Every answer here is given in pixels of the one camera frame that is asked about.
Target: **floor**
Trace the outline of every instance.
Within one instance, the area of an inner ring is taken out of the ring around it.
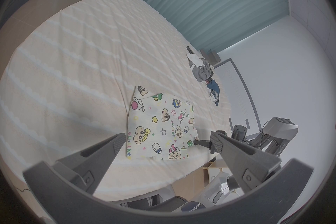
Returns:
[[[81,0],[30,0],[19,8],[0,29],[0,74],[2,75],[15,49],[45,20],[60,10]],[[0,167],[12,182],[21,198],[39,216],[48,214],[36,201],[28,186],[19,180],[0,156]],[[172,184],[175,195],[190,200],[204,188],[203,168],[192,172]]]

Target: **star print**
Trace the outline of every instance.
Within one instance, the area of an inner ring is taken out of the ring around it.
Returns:
[[[156,116],[152,117],[152,121],[153,121],[154,123],[157,123],[157,122],[158,122],[157,117],[156,117]]]

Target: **mattress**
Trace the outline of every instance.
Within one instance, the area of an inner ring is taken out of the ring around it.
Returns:
[[[136,85],[191,100],[200,139],[229,132],[230,104],[193,77],[190,43],[142,0],[82,0],[42,23],[16,49],[0,81],[0,151],[15,175],[112,135],[127,133]],[[120,150],[94,196],[142,195],[178,180],[213,158],[200,146],[186,160],[126,157]]]

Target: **striped bed sheet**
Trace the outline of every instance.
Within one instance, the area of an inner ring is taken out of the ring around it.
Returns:
[[[127,133],[136,85],[191,100],[200,139],[229,132],[231,107],[219,78],[219,106],[189,68],[190,43],[143,0],[82,0],[42,23],[16,49],[0,80],[0,153],[15,175],[114,134]],[[126,144],[95,197],[123,200],[165,187],[213,158],[191,147],[186,160],[126,157]]]

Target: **pile of clothes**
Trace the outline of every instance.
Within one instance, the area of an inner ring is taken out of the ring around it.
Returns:
[[[219,102],[219,86],[213,76],[214,67],[209,65],[206,59],[199,58],[191,49],[187,47],[187,58],[189,60],[189,66],[192,70],[194,77],[197,81],[205,81],[207,83],[208,92],[211,100],[218,106]]]

